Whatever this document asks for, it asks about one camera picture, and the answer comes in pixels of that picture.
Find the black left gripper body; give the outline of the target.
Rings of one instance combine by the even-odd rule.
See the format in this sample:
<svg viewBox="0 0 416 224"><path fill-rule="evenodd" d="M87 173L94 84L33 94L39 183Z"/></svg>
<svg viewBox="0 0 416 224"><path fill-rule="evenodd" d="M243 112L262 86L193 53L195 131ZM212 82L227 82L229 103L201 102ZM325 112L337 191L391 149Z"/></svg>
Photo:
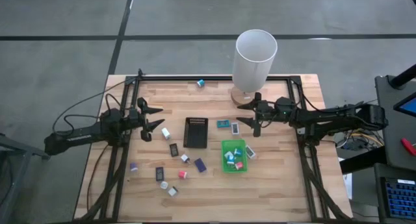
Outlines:
<svg viewBox="0 0 416 224"><path fill-rule="evenodd" d="M145 142L151 141L151 133L148 125L148 120L146 118L145 110L148 107L147 102L143 97L139 97L136 100L136 105L139 107L140 111L136 109L135 106L131 107L129 110L129 127L130 129L142 128L140 131L140 137Z"/></svg>

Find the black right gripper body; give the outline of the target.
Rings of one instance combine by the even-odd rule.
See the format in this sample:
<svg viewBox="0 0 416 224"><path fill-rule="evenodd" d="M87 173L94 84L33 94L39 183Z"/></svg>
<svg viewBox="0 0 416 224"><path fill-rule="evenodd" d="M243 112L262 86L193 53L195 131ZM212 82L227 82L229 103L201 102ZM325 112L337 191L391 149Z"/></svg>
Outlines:
<svg viewBox="0 0 416 224"><path fill-rule="evenodd" d="M254 127L253 135L260 136L261 129L268 127L276 117L276 110L270 106L270 101L262 100L262 95L256 92L254 95Z"/></svg>

